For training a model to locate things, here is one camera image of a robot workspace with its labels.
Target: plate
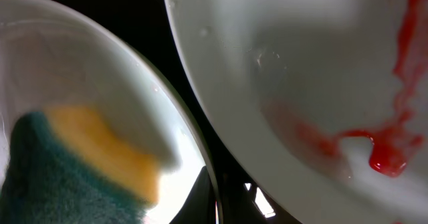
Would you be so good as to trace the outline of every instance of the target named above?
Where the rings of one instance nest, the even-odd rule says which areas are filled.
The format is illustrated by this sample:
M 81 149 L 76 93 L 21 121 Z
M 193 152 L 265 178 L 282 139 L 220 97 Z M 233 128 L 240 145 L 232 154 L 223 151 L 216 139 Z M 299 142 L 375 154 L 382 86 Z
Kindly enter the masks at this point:
M 189 81 L 302 223 L 426 223 L 428 0 L 165 0 Z
M 161 160 L 159 202 L 147 211 L 146 223 L 170 223 L 203 166 L 217 186 L 201 132 L 168 80 L 68 7 L 0 0 L 0 80 L 2 175 L 8 136 L 22 114 L 51 104 L 91 104 L 121 137 Z

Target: dark background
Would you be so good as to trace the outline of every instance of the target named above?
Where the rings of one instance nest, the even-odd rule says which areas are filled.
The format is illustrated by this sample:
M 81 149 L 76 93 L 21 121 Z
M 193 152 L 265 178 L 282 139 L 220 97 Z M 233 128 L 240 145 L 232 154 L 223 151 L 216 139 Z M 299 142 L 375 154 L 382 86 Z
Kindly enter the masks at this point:
M 219 184 L 224 223 L 298 223 L 267 195 L 276 217 L 264 219 L 253 204 L 254 181 L 238 165 L 204 115 L 181 65 L 164 0 L 54 0 L 110 30 L 148 58 L 181 95 L 201 128 Z

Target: red stain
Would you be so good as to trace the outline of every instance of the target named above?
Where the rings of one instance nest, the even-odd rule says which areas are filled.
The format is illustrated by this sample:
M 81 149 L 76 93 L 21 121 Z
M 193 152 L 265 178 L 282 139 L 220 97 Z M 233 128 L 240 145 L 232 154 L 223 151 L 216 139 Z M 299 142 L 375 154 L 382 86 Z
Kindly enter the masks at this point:
M 284 106 L 278 106 L 278 104 L 273 105 L 278 111 L 275 113 L 277 116 L 272 118 L 286 117 L 293 123 L 297 138 L 318 150 L 320 154 L 331 158 L 341 155 L 338 146 L 340 139 L 369 138 L 373 144 L 369 165 L 384 175 L 399 176 L 423 143 L 423 135 L 408 131 L 405 123 L 413 117 L 409 102 L 414 96 L 419 80 L 428 68 L 427 3 L 428 0 L 408 0 L 407 3 L 407 11 L 398 34 L 398 56 L 393 70 L 393 74 L 402 81 L 403 89 L 395 96 L 395 115 L 390 120 L 376 128 L 347 130 L 334 136 L 327 136 L 317 128 L 292 116 Z

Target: sponge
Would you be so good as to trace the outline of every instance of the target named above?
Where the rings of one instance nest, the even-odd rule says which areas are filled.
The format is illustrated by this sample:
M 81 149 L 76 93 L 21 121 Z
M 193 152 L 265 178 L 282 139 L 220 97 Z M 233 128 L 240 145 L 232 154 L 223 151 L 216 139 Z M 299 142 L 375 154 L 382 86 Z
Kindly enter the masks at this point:
M 158 201 L 159 167 L 87 106 L 20 118 L 0 195 L 0 223 L 141 223 Z

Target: white ceramic surface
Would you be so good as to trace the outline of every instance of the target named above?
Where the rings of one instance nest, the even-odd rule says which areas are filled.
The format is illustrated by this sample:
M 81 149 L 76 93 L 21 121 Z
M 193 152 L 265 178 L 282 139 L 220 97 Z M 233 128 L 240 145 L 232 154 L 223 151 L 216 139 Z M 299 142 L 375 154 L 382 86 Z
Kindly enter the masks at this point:
M 391 118 L 393 99 L 403 87 L 392 72 L 407 0 L 165 0 L 165 5 L 181 61 L 214 129 L 285 210 L 306 224 L 428 221 L 426 148 L 392 179 L 369 167 L 369 139 L 343 138 L 343 158 L 336 162 L 311 154 L 298 140 L 280 133 L 278 138 L 272 119 L 282 117 L 278 122 L 287 129 L 284 118 L 292 115 L 265 111 L 274 109 L 266 103 L 286 103 L 326 134 Z M 421 3 L 418 11 L 426 19 L 428 5 Z M 427 42 L 421 41 L 426 53 Z M 418 56 L 427 62 L 426 54 Z M 425 136 L 427 81 L 424 75 L 416 87 L 411 100 L 416 117 L 406 124 Z
M 0 0 L 0 80 L 1 183 L 13 123 L 50 104 L 95 104 L 117 133 L 163 160 L 160 201 L 145 223 L 169 223 L 209 162 L 191 114 L 162 74 L 59 3 Z

